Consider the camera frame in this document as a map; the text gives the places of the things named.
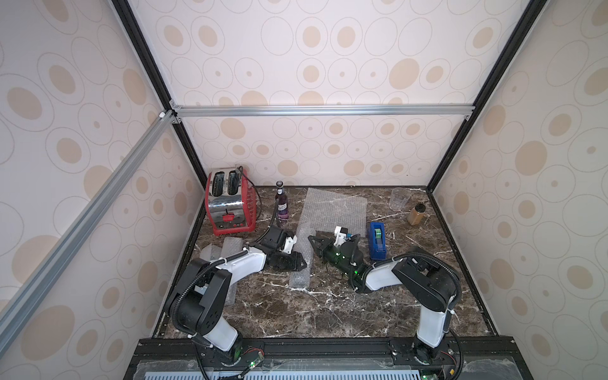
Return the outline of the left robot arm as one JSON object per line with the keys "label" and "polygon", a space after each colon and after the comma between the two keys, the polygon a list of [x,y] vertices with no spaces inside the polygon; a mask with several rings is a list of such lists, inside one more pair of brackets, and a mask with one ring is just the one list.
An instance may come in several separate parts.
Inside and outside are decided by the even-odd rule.
{"label": "left robot arm", "polygon": [[252,244],[227,257],[192,260],[168,297],[165,313],[196,344],[238,352],[242,338],[223,317],[230,287],[266,267],[282,272],[306,269],[302,253],[295,251],[297,242],[296,234],[271,226]]}

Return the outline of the purple bottle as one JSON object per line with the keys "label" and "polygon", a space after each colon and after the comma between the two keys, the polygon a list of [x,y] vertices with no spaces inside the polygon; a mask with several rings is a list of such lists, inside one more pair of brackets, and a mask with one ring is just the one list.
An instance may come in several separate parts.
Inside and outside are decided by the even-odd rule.
{"label": "purple bottle", "polygon": [[286,222],[289,220],[288,196],[284,190],[284,183],[279,180],[276,182],[276,215],[278,220]]}

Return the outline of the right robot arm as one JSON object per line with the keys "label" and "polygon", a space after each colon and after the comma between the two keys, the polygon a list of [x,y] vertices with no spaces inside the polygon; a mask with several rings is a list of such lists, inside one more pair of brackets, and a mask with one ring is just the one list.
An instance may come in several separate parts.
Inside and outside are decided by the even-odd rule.
{"label": "right robot arm", "polygon": [[449,333],[454,307],[462,299],[459,274],[420,247],[369,264],[359,249],[359,240],[359,234],[308,237],[315,255],[345,274],[353,291],[369,294],[403,286],[421,305],[416,350],[436,351]]}

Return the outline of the blue tape dispenser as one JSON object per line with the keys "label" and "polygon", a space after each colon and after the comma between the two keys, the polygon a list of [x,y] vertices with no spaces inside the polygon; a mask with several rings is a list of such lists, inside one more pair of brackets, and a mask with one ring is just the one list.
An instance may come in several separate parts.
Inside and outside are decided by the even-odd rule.
{"label": "blue tape dispenser", "polygon": [[368,232],[368,245],[370,259],[372,261],[384,261],[386,259],[386,231],[383,223],[370,223]]}

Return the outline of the stack of bubble wrap sheets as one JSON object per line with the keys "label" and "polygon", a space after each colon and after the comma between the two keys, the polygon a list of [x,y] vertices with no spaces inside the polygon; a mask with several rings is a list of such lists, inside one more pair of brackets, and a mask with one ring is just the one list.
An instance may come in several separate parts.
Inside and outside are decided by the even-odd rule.
{"label": "stack of bubble wrap sheets", "polygon": [[349,234],[365,236],[367,199],[309,188],[299,225],[321,232],[334,232],[340,226],[347,228]]}

